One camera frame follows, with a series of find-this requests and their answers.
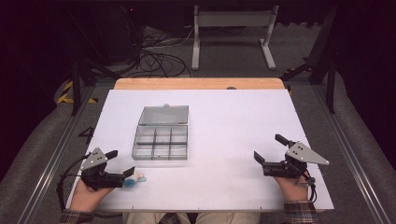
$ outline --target plaid shirt sleeve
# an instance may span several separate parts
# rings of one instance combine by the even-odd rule
[[[317,224],[318,214],[312,202],[285,203],[285,219],[288,224]]]
[[[83,224],[93,221],[93,213],[65,209],[62,212],[60,224]]]

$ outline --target human hand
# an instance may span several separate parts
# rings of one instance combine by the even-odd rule
[[[80,179],[75,187],[70,209],[81,212],[93,212],[99,202],[113,189],[99,189],[97,191],[86,186]]]
[[[303,176],[300,176],[300,178],[296,179],[274,176],[274,179],[280,186],[286,201],[308,201],[308,186],[297,185],[297,183],[306,183]]]

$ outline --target person's left hand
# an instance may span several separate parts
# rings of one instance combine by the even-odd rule
[[[113,189],[99,189],[95,191],[87,187],[80,179],[76,184],[69,209],[81,212],[93,212],[99,202],[101,202],[112,190]]]

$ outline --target gray carpet floor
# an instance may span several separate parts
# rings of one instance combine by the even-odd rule
[[[320,27],[306,28],[303,25],[278,25],[273,33],[270,49],[277,69],[269,71],[259,47],[259,38],[265,33],[264,28],[246,28],[238,35],[231,35],[219,30],[207,30],[201,37],[201,61],[198,71],[191,71],[192,77],[281,77],[283,71],[304,63],[303,57],[309,55]],[[151,49],[181,58],[191,67],[192,41],[173,48]],[[174,71],[180,65],[174,65]],[[182,77],[188,77],[185,71]],[[381,149],[369,130],[360,119],[354,106],[349,102],[343,80],[337,76],[335,85],[334,109],[331,115],[323,106],[325,81],[318,86],[307,82],[308,73],[288,80],[291,86],[291,99],[295,105],[300,122],[303,125],[310,146],[332,165],[322,167],[328,190],[335,209],[319,214],[322,223],[396,223],[396,174],[383,155]],[[20,217],[28,217],[26,223],[57,223],[61,214],[55,192],[59,175],[77,157],[87,149],[87,138],[78,137],[89,127],[95,127],[108,91],[114,86],[114,80],[101,78],[96,87],[85,87],[82,91],[91,98],[98,98],[96,104],[84,104],[78,118],[71,117],[72,104],[58,104],[32,132],[21,148],[20,154],[13,162],[10,171],[0,184],[0,223],[18,223]],[[336,120],[341,127],[334,129]],[[64,136],[70,125],[73,129]],[[365,181],[370,183],[368,198],[366,186],[360,182],[361,175],[353,171],[356,164],[351,164],[343,148],[347,143],[356,156]],[[48,164],[58,147],[64,147],[59,164],[53,167],[54,174],[48,176],[46,187],[40,192],[41,197],[31,196],[40,189],[37,183],[42,182],[43,172],[49,169]],[[70,192],[73,178],[66,181],[65,195]],[[378,220],[376,211],[368,202],[377,200],[388,219]],[[262,223],[281,223],[283,214],[262,214]],[[96,218],[94,223],[121,223],[119,217],[111,219]]]

